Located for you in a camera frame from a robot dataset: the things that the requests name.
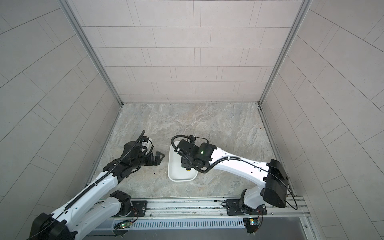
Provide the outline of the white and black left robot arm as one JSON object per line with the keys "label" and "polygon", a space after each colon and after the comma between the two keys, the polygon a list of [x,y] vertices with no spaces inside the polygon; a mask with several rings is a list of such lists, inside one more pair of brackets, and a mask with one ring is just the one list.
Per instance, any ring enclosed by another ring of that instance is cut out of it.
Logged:
{"label": "white and black left robot arm", "polygon": [[32,223],[31,240],[82,240],[101,223],[115,215],[128,216],[133,210],[130,195],[115,191],[101,198],[142,166],[158,166],[165,155],[153,151],[151,140],[142,138],[124,146],[122,155],[74,198],[50,214],[42,213]]}

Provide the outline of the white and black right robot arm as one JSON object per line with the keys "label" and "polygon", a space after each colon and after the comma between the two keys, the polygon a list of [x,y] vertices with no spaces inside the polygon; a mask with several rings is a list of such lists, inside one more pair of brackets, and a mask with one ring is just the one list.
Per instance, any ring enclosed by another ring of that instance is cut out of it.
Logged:
{"label": "white and black right robot arm", "polygon": [[174,152],[186,161],[184,168],[188,170],[194,169],[207,174],[217,169],[255,183],[254,188],[242,192],[239,208],[243,213],[253,215],[265,204],[277,208],[286,207],[289,178],[279,161],[249,160],[224,151],[209,142],[197,146],[193,136],[177,135],[171,139],[171,146]]}

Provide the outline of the white rectangular plastic bin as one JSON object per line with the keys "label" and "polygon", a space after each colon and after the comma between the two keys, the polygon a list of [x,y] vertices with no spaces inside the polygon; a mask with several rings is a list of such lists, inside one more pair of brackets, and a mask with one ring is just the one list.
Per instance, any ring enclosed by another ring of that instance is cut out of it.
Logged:
{"label": "white rectangular plastic bin", "polygon": [[182,167],[182,157],[175,152],[170,146],[168,177],[173,182],[189,182],[193,181],[198,175],[194,169],[187,171]]}

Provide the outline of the left green circuit board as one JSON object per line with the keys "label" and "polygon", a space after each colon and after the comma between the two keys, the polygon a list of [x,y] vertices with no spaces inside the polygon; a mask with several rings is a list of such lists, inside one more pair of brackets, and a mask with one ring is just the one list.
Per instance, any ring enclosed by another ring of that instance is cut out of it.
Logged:
{"label": "left green circuit board", "polygon": [[123,221],[115,224],[114,230],[125,230],[129,229],[133,225],[132,221]]}

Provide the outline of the green circuit board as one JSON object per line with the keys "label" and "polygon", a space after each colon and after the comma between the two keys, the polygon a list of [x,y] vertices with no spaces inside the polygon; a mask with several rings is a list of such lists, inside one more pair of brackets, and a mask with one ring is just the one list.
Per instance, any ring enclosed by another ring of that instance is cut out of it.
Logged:
{"label": "green circuit board", "polygon": [[125,230],[129,229],[133,225],[132,221],[123,221],[115,224],[114,230]]}
{"label": "green circuit board", "polygon": [[261,227],[261,220],[259,219],[243,219],[244,226],[248,234],[256,233]]}

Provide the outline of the right green circuit board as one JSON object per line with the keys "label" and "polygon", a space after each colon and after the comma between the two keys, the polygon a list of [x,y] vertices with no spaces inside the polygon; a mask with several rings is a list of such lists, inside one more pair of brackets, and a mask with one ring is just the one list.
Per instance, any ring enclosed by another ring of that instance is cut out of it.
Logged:
{"label": "right green circuit board", "polygon": [[256,233],[261,227],[261,220],[259,219],[243,219],[244,226],[248,234]]}

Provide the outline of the aluminium mounting rail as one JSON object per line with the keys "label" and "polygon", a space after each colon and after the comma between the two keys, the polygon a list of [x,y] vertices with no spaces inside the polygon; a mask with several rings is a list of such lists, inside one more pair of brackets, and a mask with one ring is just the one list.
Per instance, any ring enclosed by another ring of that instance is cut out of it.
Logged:
{"label": "aluminium mounting rail", "polygon": [[[190,197],[190,198],[147,198],[131,199],[131,201],[147,201],[147,209],[144,217],[139,220],[159,219],[213,219],[213,218],[256,218],[258,216],[228,216],[222,202],[239,197]],[[287,197],[285,208],[266,205],[267,217],[307,217],[309,208],[303,197]]]}

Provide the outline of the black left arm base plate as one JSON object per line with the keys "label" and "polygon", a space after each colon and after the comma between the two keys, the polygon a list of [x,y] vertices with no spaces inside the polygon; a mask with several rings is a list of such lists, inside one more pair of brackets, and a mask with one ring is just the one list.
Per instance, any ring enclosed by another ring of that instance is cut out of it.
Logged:
{"label": "black left arm base plate", "polygon": [[147,201],[131,201],[123,203],[115,218],[140,218],[144,217],[147,209]]}

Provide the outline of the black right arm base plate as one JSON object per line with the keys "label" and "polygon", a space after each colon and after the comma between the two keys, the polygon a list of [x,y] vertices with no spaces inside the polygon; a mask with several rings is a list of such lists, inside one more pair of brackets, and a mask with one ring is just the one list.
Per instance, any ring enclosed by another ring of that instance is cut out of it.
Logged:
{"label": "black right arm base plate", "polygon": [[260,205],[256,209],[252,209],[238,199],[225,200],[222,202],[222,206],[226,208],[228,216],[264,216],[268,214],[266,205]]}

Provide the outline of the left aluminium corner post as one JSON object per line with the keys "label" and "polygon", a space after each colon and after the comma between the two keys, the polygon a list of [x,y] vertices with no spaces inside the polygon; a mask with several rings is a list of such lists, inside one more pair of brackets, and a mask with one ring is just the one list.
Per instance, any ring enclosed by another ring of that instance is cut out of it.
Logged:
{"label": "left aluminium corner post", "polygon": [[122,107],[123,102],[121,98],[119,97],[119,94],[116,91],[116,88],[113,86],[107,72],[105,71],[105,68],[102,66],[102,63],[97,56],[94,48],[91,46],[90,41],[88,40],[84,30],[82,29],[79,21],[77,20],[73,10],[71,9],[68,1],[66,0],[58,0],[58,3],[63,10],[67,20],[71,24],[73,30],[75,31],[76,35],[78,36],[81,44],[85,48],[86,52],[88,53],[91,61],[93,62],[94,66],[98,70],[99,74],[101,75],[102,79],[105,81],[111,92],[113,93],[114,97],[118,101],[119,105]]}

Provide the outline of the aluminium corner post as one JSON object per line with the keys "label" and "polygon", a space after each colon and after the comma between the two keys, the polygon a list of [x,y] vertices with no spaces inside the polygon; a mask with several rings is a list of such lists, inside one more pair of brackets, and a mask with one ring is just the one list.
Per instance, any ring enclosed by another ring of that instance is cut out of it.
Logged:
{"label": "aluminium corner post", "polygon": [[91,61],[93,62],[94,66],[98,70],[99,74],[101,75],[102,79],[105,81],[111,92],[113,93],[114,97],[118,101],[119,105],[122,107],[123,102],[121,98],[119,97],[119,94],[116,91],[116,88],[113,86],[107,72],[105,71],[105,68],[102,66],[102,63],[97,56],[94,48],[91,46],[90,41],[88,40],[84,30],[82,29],[79,21],[77,20],[73,10],[71,9],[68,1],[66,0],[58,0],[58,3],[63,10],[67,20],[71,24],[73,30],[75,31],[76,35],[78,36],[81,44],[85,48],[86,52],[88,53]]}
{"label": "aluminium corner post", "polygon": [[264,89],[264,91],[262,93],[261,99],[259,101],[260,106],[265,102],[265,100],[267,98],[267,95],[268,95],[268,93],[272,87],[272,84],[273,84],[275,78],[277,77],[277,74],[278,74],[278,72],[279,72],[279,70],[280,70],[280,68],[284,62],[285,57],[288,54],[288,51],[289,51],[289,49],[290,49],[290,47],[291,47],[291,45],[295,39],[295,36],[297,35],[297,32],[300,28],[300,25],[301,25],[302,21],[304,20],[306,13],[308,12],[308,9],[310,7],[311,2],[312,1],[310,1],[310,0],[304,0],[301,4],[300,8],[299,8],[298,14],[297,14],[297,16],[293,22],[293,25],[292,25],[292,27],[289,31],[289,34],[285,40],[285,43],[284,43],[283,48],[281,50],[281,53],[277,59],[277,62],[276,62],[275,66],[271,72],[270,78],[266,84],[266,88]]}

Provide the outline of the right aluminium corner post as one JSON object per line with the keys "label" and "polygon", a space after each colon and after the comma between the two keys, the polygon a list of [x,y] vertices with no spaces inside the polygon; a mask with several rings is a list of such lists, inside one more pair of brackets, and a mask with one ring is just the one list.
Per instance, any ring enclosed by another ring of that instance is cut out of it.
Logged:
{"label": "right aluminium corner post", "polygon": [[288,51],[289,51],[289,49],[290,49],[290,47],[291,47],[291,45],[295,39],[295,36],[297,35],[297,32],[300,28],[300,25],[301,25],[302,21],[304,20],[306,13],[308,12],[308,9],[310,7],[311,2],[312,1],[310,1],[310,0],[304,0],[301,4],[300,8],[299,8],[298,14],[297,14],[297,16],[293,22],[293,25],[292,25],[292,27],[289,31],[289,34],[285,40],[285,43],[284,43],[283,48],[281,50],[281,53],[277,59],[277,62],[276,62],[275,66],[271,72],[270,78],[266,84],[266,88],[264,89],[264,91],[262,93],[261,99],[259,101],[260,106],[265,102],[265,100],[267,98],[267,95],[268,95],[268,93],[272,87],[272,84],[273,84],[275,78],[277,77],[277,74],[278,74],[278,72],[279,72],[279,70],[280,70],[280,68],[284,62],[285,57],[288,54]]}

